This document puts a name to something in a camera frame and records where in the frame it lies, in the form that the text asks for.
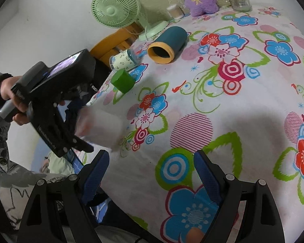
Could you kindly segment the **person's left hand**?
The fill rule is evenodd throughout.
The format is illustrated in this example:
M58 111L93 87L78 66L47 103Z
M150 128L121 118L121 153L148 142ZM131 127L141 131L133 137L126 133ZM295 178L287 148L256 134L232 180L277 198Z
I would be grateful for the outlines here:
M14 95L11 88L21 78L21 76L12 76L4 79L0 84L0 95L4 100L11 100L20 113L13 117L13 120L20 126L28 124L29 119L26 116L27 105Z

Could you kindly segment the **person's right hand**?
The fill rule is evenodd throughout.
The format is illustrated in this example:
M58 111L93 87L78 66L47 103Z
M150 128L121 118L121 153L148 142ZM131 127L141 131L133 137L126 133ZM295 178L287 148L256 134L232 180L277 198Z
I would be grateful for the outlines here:
M186 243L200 243L203 240L204 233L199 229L193 227L186 236Z

